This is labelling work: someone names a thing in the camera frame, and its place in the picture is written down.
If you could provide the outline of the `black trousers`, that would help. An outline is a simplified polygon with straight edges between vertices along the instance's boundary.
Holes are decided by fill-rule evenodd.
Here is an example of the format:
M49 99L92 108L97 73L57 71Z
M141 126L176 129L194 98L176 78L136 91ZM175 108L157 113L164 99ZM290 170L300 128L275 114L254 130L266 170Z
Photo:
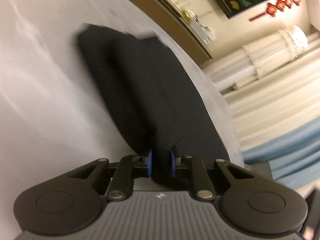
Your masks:
M180 187L175 157L229 158L195 85L157 37L89 25L77 42L119 132L138 155L152 157L155 182Z

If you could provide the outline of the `light blue fabric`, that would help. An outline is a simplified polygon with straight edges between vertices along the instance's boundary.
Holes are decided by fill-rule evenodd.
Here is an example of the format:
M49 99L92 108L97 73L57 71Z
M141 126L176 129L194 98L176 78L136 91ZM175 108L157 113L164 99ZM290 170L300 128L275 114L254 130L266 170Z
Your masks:
M242 154L249 165L269 162L278 183L303 187L319 178L319 118Z

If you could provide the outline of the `white curtain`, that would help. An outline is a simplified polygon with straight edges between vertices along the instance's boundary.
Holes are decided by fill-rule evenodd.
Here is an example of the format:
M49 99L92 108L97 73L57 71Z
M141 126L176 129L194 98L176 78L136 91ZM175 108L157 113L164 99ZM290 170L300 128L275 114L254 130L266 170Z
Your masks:
M319 32L291 27L207 63L246 151L319 117Z

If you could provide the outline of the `white storage box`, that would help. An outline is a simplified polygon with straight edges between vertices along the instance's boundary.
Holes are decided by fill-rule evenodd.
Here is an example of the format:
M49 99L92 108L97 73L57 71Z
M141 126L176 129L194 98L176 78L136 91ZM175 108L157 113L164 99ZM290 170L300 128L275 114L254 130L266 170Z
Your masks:
M215 34L212 32L210 27L205 24L202 24L197 17L192 18L189 21L191 29L196 33L196 35L202 40L205 44L209 44L216 39Z

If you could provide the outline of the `long grey TV cabinet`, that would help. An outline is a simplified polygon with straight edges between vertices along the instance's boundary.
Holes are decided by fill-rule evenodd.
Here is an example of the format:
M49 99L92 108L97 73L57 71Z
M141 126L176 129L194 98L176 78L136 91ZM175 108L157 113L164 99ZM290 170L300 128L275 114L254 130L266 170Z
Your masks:
M212 57L204 42L170 0L129 0L154 20L198 65Z

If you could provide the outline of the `red Chinese knot ornament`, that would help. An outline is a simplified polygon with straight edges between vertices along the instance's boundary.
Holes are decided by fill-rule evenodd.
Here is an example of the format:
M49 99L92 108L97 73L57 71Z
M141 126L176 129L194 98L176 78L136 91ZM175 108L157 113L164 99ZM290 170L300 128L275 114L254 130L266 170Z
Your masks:
M277 12L284 12L284 10L291 9L293 5L300 6L302 0L276 0L274 4L267 3L266 9L264 12L252 17L249 19L250 22L253 22L265 15L271 17L276 17Z

